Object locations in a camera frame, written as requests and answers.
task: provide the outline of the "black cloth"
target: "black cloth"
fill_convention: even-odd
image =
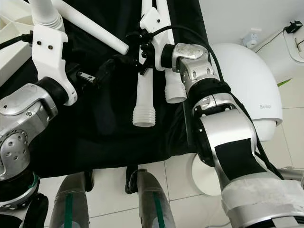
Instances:
[[[66,0],[68,4],[123,41],[135,31],[141,18],[141,0]],[[207,39],[198,0],[167,0],[171,23],[184,25]],[[73,60],[84,72],[95,74],[114,50],[64,21],[73,41]],[[186,31],[173,31],[175,42],[199,44]],[[138,58],[138,45],[130,45],[130,56]],[[26,83],[37,81],[37,71],[27,61],[1,88],[0,98]],[[153,74],[153,102],[156,125],[151,128],[132,124],[136,104],[137,72],[131,67],[115,70],[108,84],[90,91],[71,107],[62,107],[48,128],[30,144],[31,167],[41,177],[121,167],[165,160],[187,149],[181,104],[168,104],[164,96],[163,72]]]

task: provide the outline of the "power plug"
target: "power plug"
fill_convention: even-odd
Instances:
[[[257,33],[249,33],[243,38],[243,45],[247,48],[253,48],[255,45],[257,45]]]

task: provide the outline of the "white tile wall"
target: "white tile wall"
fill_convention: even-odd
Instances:
[[[280,87],[284,122],[277,127],[273,139],[263,147],[270,161],[278,168],[286,166],[304,168],[304,77],[292,79]],[[203,195],[194,185],[191,164],[194,154],[174,156],[165,162],[142,165],[155,175],[170,200],[171,210],[178,228],[205,228],[228,222],[220,197]],[[56,191],[64,177],[41,180],[40,192],[53,207]],[[90,228],[140,228],[138,196],[124,192],[125,168],[97,170],[95,186],[87,194]]]

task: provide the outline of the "white pipe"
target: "white pipe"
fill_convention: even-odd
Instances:
[[[34,24],[64,31],[63,20],[51,0],[28,0]]]
[[[164,26],[171,25],[170,14],[167,0],[156,0],[157,11],[161,16]],[[172,29],[168,30],[170,44],[174,44]],[[171,69],[165,69],[166,86],[165,97],[166,101],[171,104],[180,103],[187,99],[185,85],[181,81],[179,73],[174,73]]]
[[[100,41],[104,42],[106,45],[110,46],[120,54],[125,55],[128,52],[129,46],[127,44],[123,43],[119,38],[112,35],[103,27],[97,25],[91,19],[89,19],[70,5],[66,4],[64,1],[52,0],[52,3],[57,8],[63,18],[72,22],[73,24],[80,27],[82,30],[91,34]]]
[[[142,0],[142,16],[152,8],[152,0]],[[139,62],[144,63],[142,50],[139,50]],[[133,111],[133,125],[152,127],[155,125],[155,109],[153,107],[153,69],[148,68],[142,76],[138,74],[137,99]]]

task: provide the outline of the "white plastic bracket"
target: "white plastic bracket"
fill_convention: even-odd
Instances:
[[[70,106],[77,101],[77,93],[67,78],[66,61],[62,59],[63,43],[67,40],[64,32],[42,25],[34,26],[32,59],[38,80],[50,77],[61,84],[68,95],[65,105]]]
[[[143,16],[139,24],[141,29],[146,29],[148,32],[155,32],[167,25],[166,23],[163,22],[160,14],[154,7],[152,7]],[[152,44],[155,49],[155,68],[158,71],[163,71],[165,69],[161,65],[162,50],[164,46],[169,43],[170,41],[169,41],[168,31],[164,31],[156,35],[152,40]]]

